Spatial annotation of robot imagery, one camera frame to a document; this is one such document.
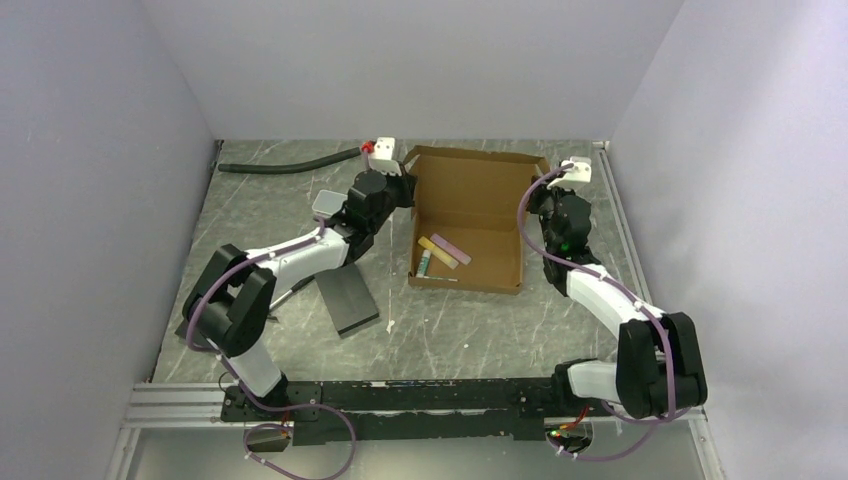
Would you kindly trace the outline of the brown cardboard paper box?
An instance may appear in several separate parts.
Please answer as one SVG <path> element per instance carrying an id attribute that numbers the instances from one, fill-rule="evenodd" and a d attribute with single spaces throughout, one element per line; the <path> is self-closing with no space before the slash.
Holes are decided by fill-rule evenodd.
<path id="1" fill-rule="evenodd" d="M 408 283 L 516 295 L 524 280 L 523 240 L 518 204 L 531 183 L 550 170 L 543 156 L 416 145 L 406 155 L 418 177 L 411 211 L 412 239 Z M 439 234 L 471 256 L 469 265 L 450 269 L 432 257 L 428 276 L 458 282 L 417 279 L 424 249 L 419 237 Z"/>

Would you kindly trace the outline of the yellow glue stick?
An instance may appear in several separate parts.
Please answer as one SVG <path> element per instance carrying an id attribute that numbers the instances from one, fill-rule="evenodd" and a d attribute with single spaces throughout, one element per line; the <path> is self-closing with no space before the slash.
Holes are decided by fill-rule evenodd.
<path id="1" fill-rule="evenodd" d="M 417 243 L 425 250 L 429 251 L 432 256 L 445 264 L 450 269 L 456 269 L 459 266 L 459 261 L 447 253 L 442 247 L 436 245 L 427 237 L 419 237 Z"/>

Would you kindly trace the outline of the green white glue stick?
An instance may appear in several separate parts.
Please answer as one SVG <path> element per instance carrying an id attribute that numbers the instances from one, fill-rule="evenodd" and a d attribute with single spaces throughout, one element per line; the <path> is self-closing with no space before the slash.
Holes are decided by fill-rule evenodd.
<path id="1" fill-rule="evenodd" d="M 428 275 L 423 275 L 423 276 L 416 276 L 415 278 L 417 278 L 417 279 L 423 279 L 423 280 L 440 281 L 440 282 L 458 282 L 458 281 L 459 281 L 459 280 L 458 280 L 458 279 L 456 279 L 456 278 L 443 277 L 443 276 L 428 276 Z"/>
<path id="2" fill-rule="evenodd" d="M 416 271 L 417 277 L 423 278 L 423 277 L 427 276 L 427 270 L 428 270 L 428 267 L 429 267 L 431 256 L 432 256 L 432 252 L 428 249 L 425 249 L 422 252 L 422 255 L 421 255 L 421 258 L 420 258 L 420 261 L 419 261 L 419 265 L 418 265 L 418 268 L 417 268 L 417 271 Z"/>

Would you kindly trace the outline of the pink eraser bar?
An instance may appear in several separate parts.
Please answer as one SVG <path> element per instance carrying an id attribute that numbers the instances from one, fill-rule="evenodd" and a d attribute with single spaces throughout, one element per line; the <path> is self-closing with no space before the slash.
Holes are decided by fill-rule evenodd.
<path id="1" fill-rule="evenodd" d="M 459 249 L 441 235 L 434 233 L 430 236 L 430 240 L 452 258 L 456 259 L 460 264 L 469 265 L 471 263 L 472 258 L 470 255 Z"/>

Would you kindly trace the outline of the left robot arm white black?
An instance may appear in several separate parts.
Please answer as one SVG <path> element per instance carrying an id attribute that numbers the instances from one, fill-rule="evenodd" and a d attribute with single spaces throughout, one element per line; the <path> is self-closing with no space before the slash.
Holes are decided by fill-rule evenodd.
<path id="1" fill-rule="evenodd" d="M 262 341 L 275 294 L 359 260 L 396 209 L 413 207 L 417 183 L 406 171 L 363 171 L 315 230 L 258 250 L 226 244 L 214 252 L 183 306 L 185 341 L 219 356 L 258 417 L 275 419 L 290 403 L 288 379 Z"/>

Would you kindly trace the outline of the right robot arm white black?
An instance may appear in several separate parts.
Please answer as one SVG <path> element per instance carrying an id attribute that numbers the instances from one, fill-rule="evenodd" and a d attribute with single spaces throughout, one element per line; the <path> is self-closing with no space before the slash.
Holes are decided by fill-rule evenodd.
<path id="1" fill-rule="evenodd" d="M 589 399 L 617 404 L 637 422 L 674 417 L 703 405 L 708 386 L 693 320 L 665 312 L 612 277 L 588 245 L 591 204 L 573 191 L 541 178 L 522 196 L 518 219 L 534 215 L 543 243 L 527 245 L 540 254 L 548 283 L 587 309 L 617 341 L 613 362 L 578 359 L 556 366 L 551 401 L 574 415 Z"/>

